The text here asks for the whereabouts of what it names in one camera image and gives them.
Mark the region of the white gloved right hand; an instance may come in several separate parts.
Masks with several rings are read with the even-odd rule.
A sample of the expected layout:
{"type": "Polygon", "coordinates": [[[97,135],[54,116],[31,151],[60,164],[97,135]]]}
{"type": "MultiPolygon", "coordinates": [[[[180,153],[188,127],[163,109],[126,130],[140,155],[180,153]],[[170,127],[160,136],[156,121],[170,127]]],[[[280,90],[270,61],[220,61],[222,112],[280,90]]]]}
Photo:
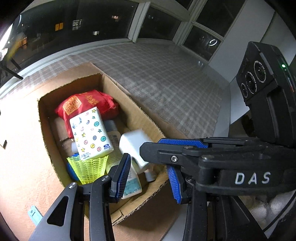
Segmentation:
{"type": "Polygon", "coordinates": [[[259,196],[240,196],[239,198],[258,222],[259,226],[264,229],[280,214],[294,193],[295,191],[278,194],[271,201],[267,201],[266,197],[259,196]]]}

